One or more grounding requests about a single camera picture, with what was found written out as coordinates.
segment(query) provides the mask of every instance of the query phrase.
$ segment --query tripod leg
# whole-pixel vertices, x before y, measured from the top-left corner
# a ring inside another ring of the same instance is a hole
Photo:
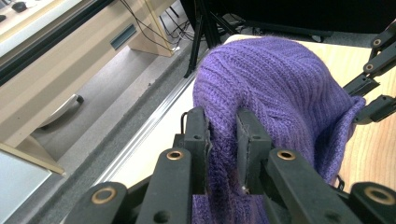
[[[176,15],[176,17],[179,18],[178,14],[175,12],[175,10],[172,7],[169,7],[169,8],[173,11],[173,13]]]
[[[204,25],[204,21],[202,20],[202,15],[201,15],[199,16],[195,24],[195,34],[194,34],[194,41],[192,42],[189,68],[186,72],[186,75],[184,75],[184,77],[189,77],[191,72],[195,70],[195,67],[197,65],[198,51],[199,51],[199,46],[201,44],[203,25]]]
[[[231,24],[228,23],[226,20],[224,20],[222,17],[218,17],[213,12],[210,12],[210,15],[215,20],[215,22],[221,28],[223,28],[229,35],[238,35],[239,34],[239,32],[237,32],[236,29],[233,26],[231,26]]]

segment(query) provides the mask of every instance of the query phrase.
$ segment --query white desk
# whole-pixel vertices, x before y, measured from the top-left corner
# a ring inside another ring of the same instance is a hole
[[[361,72],[367,62],[370,50],[352,47],[332,46],[318,43],[303,43],[313,50],[330,68],[337,82],[344,86]],[[379,78],[382,85],[366,95],[368,102],[379,94],[396,95],[396,69]],[[98,182],[116,181],[131,187],[138,181],[151,175],[159,154],[172,147],[174,134],[179,133],[180,116],[192,109],[192,84],[184,91],[172,108],[159,117],[155,128],[140,135],[149,133],[141,143],[134,142],[124,150],[123,156],[114,161]],[[346,155],[340,171],[346,181],[346,191],[355,182],[374,181],[396,189],[396,115],[372,123],[358,126],[346,146]]]

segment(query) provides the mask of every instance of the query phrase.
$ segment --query metal screw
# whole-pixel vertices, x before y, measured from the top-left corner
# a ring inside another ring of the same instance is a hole
[[[374,46],[378,46],[381,44],[381,39],[377,39],[374,41]]]
[[[366,65],[366,70],[372,70],[373,68],[374,66],[370,63]]]
[[[113,198],[115,198],[116,195],[117,195],[117,191],[115,189],[113,189],[112,187],[102,188],[102,189],[99,189],[98,191],[96,191],[92,195],[91,201],[96,204],[108,203]]]
[[[291,151],[288,150],[279,150],[276,155],[285,161],[292,161],[294,159],[296,159],[296,156],[294,155],[294,153],[292,153]]]
[[[379,189],[375,187],[367,187],[364,190],[364,193],[367,195],[368,198],[371,200],[382,203],[384,205],[394,205],[396,200],[389,192],[384,189]]]
[[[166,157],[171,161],[178,161],[183,158],[183,153],[181,151],[170,151],[166,154]]]

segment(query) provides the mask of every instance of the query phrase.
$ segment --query black metal bracket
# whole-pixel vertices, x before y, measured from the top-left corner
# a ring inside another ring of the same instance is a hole
[[[355,117],[354,123],[369,124],[379,122],[396,112],[396,99],[387,95],[380,95],[363,108]]]
[[[370,182],[354,185],[350,194],[332,188],[299,152],[274,148],[251,111],[240,109],[236,119],[241,141],[238,144],[241,187],[263,195],[271,223],[396,220],[394,190]],[[201,107],[189,111],[186,126],[186,133],[176,135],[176,145],[161,153],[152,176],[129,189],[114,182],[92,187],[78,201],[65,224],[191,223],[192,195],[205,193],[206,158],[210,153],[208,121]]]
[[[273,148],[271,137],[256,116],[243,108],[238,111],[236,127],[239,184],[246,193],[262,194],[261,161],[268,160]]]
[[[363,72],[347,83],[344,90],[351,96],[364,96],[379,86],[374,80],[396,65],[396,21],[386,31],[377,35],[372,43],[369,62],[363,66]],[[396,111],[395,99],[380,95],[355,117],[354,123],[369,124],[379,122]]]

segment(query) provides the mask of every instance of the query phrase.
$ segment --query knit sweater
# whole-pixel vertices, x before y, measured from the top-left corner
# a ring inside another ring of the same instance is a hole
[[[211,50],[197,71],[194,106],[210,121],[206,196],[193,198],[194,223],[267,223],[261,196],[246,195],[236,172],[236,114],[251,110],[275,147],[299,151],[331,183],[364,107],[332,78],[323,61],[287,39],[234,41]]]

